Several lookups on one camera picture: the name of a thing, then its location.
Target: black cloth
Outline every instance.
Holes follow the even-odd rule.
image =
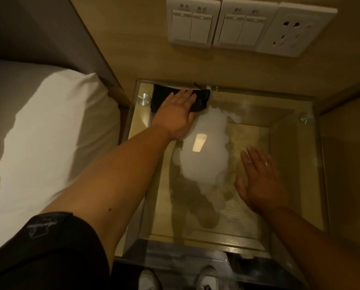
[[[180,90],[172,87],[165,87],[163,85],[154,84],[153,94],[151,100],[152,112],[157,112],[158,108],[164,100],[173,92],[177,94]],[[194,90],[196,94],[196,102],[192,105],[190,112],[200,112],[207,107],[207,102],[210,95],[210,90]]]
[[[109,275],[96,232],[71,213],[34,216],[0,248],[0,289],[105,289]]]

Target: headboard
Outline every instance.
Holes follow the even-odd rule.
[[[70,0],[0,0],[0,59],[95,72],[127,103]]]

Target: white sneaker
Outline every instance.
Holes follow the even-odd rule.
[[[161,284],[152,271],[145,269],[138,278],[138,290],[161,290]]]
[[[199,274],[196,283],[196,290],[219,290],[219,280],[214,267],[207,266]]]

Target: hand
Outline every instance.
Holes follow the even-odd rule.
[[[196,118],[196,113],[189,112],[196,102],[192,90],[181,89],[165,99],[152,121],[152,127],[163,127],[169,131],[172,140],[178,140],[187,134]]]
[[[289,196],[269,154],[247,146],[247,152],[240,153],[248,177],[248,185],[238,175],[235,188],[246,205],[262,216],[275,209],[288,208]]]

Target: white pillow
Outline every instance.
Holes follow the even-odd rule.
[[[119,128],[96,74],[0,61],[0,246],[117,146]]]

